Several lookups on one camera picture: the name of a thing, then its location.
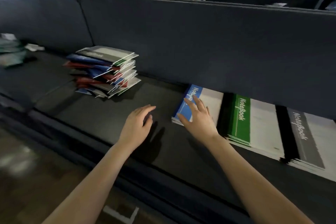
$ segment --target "forearm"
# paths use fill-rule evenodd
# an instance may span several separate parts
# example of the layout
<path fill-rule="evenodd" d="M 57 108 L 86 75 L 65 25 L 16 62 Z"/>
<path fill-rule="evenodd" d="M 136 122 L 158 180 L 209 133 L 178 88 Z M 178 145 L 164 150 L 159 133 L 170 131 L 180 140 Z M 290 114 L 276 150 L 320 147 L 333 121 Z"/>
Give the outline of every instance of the forearm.
<path fill-rule="evenodd" d="M 131 150 L 116 143 L 43 224 L 94 224 Z"/>
<path fill-rule="evenodd" d="M 224 138 L 210 140 L 207 147 L 256 223 L 312 223 Z"/>

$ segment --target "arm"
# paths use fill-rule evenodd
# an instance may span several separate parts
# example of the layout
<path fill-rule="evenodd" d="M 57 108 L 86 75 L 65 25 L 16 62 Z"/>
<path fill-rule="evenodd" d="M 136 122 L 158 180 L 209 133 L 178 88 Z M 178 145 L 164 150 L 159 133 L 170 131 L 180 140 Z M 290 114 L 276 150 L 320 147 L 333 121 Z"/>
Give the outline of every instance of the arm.
<path fill-rule="evenodd" d="M 122 165 L 147 137 L 153 123 L 152 116 L 149 116 L 145 125 L 143 122 L 153 109 L 155 106 L 144 106 L 128 116 L 118 142 L 43 224 L 96 222 Z"/>
<path fill-rule="evenodd" d="M 208 107 L 197 97 L 193 98 L 196 105 L 184 99 L 191 109 L 192 122 L 183 115 L 179 115 L 179 119 L 214 155 L 251 218 L 258 224 L 312 224 L 305 214 L 218 134 Z"/>

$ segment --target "wooden floor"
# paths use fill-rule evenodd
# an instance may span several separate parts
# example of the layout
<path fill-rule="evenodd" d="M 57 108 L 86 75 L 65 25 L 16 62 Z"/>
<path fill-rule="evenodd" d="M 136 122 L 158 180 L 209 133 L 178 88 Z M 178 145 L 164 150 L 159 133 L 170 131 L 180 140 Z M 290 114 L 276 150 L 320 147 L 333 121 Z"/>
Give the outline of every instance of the wooden floor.
<path fill-rule="evenodd" d="M 33 150 L 0 128 L 0 223 L 40 224 L 87 174 L 83 167 L 50 150 Z M 106 205 L 126 218 L 136 209 L 115 189 Z M 97 223 L 124 222 L 102 212 Z M 133 223 L 162 221 L 140 209 Z"/>

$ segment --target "right hand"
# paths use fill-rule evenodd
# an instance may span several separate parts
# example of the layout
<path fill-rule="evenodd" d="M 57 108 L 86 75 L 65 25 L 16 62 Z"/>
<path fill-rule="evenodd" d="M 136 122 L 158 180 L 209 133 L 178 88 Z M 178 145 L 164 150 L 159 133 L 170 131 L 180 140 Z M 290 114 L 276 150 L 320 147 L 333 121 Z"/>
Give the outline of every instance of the right hand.
<path fill-rule="evenodd" d="M 193 95 L 192 98 L 196 105 L 189 99 L 184 99 L 191 109 L 192 122 L 188 121 L 182 114 L 177 114 L 177 116 L 193 137 L 207 146 L 208 143 L 217 138 L 219 134 L 210 115 L 209 108 L 205 107 L 203 101 L 195 95 Z"/>

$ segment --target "hand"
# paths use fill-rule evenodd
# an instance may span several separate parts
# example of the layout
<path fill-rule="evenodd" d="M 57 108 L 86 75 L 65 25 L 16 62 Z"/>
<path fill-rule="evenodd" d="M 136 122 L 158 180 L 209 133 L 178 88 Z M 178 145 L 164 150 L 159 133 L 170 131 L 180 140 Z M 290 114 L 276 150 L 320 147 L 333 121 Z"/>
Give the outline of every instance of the hand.
<path fill-rule="evenodd" d="M 149 115 L 145 125 L 144 119 L 146 115 L 155 108 L 156 106 L 146 105 L 131 112 L 120 133 L 118 144 L 126 145 L 131 151 L 134 151 L 141 145 L 153 124 L 152 115 Z"/>
<path fill-rule="evenodd" d="M 192 96 L 196 105 L 189 99 L 184 99 L 191 109 L 192 122 L 188 121 L 182 114 L 178 114 L 178 118 L 184 127 L 201 143 L 208 146 L 209 141 L 219 136 L 216 125 L 212 120 L 209 108 L 205 107 L 203 101 Z"/>

